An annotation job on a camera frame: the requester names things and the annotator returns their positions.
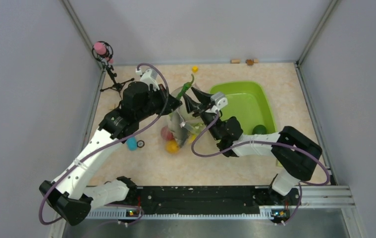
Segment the green toy chili pepper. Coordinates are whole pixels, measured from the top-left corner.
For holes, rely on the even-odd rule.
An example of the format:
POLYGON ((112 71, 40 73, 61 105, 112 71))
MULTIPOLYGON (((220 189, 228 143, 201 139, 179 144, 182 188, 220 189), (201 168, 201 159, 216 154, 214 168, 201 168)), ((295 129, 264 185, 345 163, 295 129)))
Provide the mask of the green toy chili pepper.
POLYGON ((190 81, 183 84, 182 89, 175 97, 177 100, 180 100, 183 97, 183 95, 192 87, 194 80, 195 80, 195 76, 193 73, 191 73, 191 78, 192 79, 190 81))

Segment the toy celery stalk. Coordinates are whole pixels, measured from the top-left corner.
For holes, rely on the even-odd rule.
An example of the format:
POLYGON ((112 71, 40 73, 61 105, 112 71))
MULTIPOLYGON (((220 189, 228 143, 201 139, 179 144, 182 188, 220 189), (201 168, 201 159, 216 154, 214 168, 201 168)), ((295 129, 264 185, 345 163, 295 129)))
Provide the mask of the toy celery stalk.
POLYGON ((204 122, 200 119, 190 120, 187 122, 188 130, 191 134, 198 135, 206 128, 204 122))

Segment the clear zip top bag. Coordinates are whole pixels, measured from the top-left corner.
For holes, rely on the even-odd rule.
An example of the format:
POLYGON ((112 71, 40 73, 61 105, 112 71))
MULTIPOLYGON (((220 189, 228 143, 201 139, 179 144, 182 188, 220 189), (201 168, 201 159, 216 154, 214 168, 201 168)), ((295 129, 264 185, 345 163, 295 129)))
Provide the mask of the clear zip top bag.
POLYGON ((184 98, 182 105, 174 112, 162 117, 160 134, 164 150, 169 154, 177 154, 183 147, 189 147, 206 125, 200 117, 187 112, 184 98))

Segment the red toy apple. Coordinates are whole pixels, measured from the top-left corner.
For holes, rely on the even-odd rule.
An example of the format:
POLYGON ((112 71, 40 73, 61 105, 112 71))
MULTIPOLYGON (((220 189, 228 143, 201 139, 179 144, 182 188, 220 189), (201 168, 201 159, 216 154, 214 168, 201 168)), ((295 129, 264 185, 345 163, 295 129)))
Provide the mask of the red toy apple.
POLYGON ((171 132, 171 130, 167 126, 162 127, 161 137, 165 141, 171 141, 171 140, 174 139, 173 133, 171 132))

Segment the green plastic bin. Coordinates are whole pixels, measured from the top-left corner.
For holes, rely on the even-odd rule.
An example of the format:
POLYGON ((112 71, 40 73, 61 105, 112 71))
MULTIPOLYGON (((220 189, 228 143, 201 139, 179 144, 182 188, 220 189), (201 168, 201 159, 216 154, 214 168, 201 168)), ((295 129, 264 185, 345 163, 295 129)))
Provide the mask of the green plastic bin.
POLYGON ((254 133, 254 128, 263 125, 267 134, 277 132, 269 101, 262 86, 253 81, 233 81, 217 84, 211 94, 223 93, 228 105, 222 109, 221 120, 236 117, 245 134, 254 133))

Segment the orange toy mango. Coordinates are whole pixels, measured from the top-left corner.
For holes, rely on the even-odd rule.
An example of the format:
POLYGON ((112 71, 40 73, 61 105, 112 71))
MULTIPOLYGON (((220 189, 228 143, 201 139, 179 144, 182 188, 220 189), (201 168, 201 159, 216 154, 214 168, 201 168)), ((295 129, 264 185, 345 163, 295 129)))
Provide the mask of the orange toy mango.
POLYGON ((180 147, 175 140, 169 140, 165 144, 165 150, 166 150, 166 152, 168 152, 170 154, 175 154, 175 153, 179 152, 180 147))

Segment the dark green toy avocado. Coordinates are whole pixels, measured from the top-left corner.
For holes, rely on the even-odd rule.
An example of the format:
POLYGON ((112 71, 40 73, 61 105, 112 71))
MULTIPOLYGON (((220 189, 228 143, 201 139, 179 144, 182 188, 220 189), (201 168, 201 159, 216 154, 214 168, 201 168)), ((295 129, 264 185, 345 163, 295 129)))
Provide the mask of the dark green toy avocado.
POLYGON ((252 130, 253 134, 267 134, 267 128, 263 124, 255 126, 252 130))

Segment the grey toy fish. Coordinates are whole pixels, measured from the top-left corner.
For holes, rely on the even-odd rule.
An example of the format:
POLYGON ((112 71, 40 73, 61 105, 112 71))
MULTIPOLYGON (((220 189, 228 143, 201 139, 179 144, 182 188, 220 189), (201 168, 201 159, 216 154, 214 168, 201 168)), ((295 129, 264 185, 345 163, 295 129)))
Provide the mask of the grey toy fish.
POLYGON ((179 113, 174 112, 169 116, 167 126, 173 133, 174 139, 180 148, 186 144, 189 137, 189 130, 184 125, 185 121, 179 113))

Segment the yellow toy banana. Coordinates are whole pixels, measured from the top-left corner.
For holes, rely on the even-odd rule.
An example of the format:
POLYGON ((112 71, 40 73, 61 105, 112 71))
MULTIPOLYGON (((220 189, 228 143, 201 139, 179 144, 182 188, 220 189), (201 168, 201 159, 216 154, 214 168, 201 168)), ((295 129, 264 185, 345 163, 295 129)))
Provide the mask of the yellow toy banana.
POLYGON ((197 138, 197 136, 198 136, 197 134, 190 134, 188 139, 187 139, 188 144, 192 144, 195 141, 195 139, 197 138))

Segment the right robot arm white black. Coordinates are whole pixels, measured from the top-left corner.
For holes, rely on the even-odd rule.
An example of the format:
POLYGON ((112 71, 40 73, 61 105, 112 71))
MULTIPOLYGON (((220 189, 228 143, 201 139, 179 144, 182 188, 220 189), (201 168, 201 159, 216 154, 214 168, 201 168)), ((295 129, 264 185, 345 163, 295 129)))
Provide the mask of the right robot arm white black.
POLYGON ((267 196, 276 204, 282 204, 292 188, 300 182, 308 182, 320 162, 322 148, 292 126, 285 126, 280 132, 246 135, 235 116, 221 120, 221 109, 228 105, 228 99, 221 93, 209 94, 192 88, 196 100, 183 94, 186 111, 200 118, 205 128, 191 145, 195 151, 198 140, 209 132, 219 149, 214 155, 242 157, 250 155, 273 156, 283 169, 271 181, 267 196))

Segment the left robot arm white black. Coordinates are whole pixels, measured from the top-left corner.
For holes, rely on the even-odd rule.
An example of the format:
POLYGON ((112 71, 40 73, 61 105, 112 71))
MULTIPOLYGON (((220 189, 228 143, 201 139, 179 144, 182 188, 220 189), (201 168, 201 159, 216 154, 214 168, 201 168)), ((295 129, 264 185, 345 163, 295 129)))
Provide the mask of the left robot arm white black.
POLYGON ((111 154, 138 134, 152 127, 161 117, 174 112, 181 102, 171 96, 166 78, 159 69, 146 63, 136 67, 140 79, 131 82, 115 109, 99 123, 92 138, 73 162, 52 181, 41 183, 43 198, 38 210, 42 225, 65 219, 70 225, 81 223, 97 208, 121 201, 130 205, 136 191, 130 179, 116 178, 103 185, 89 187, 88 183, 111 154))

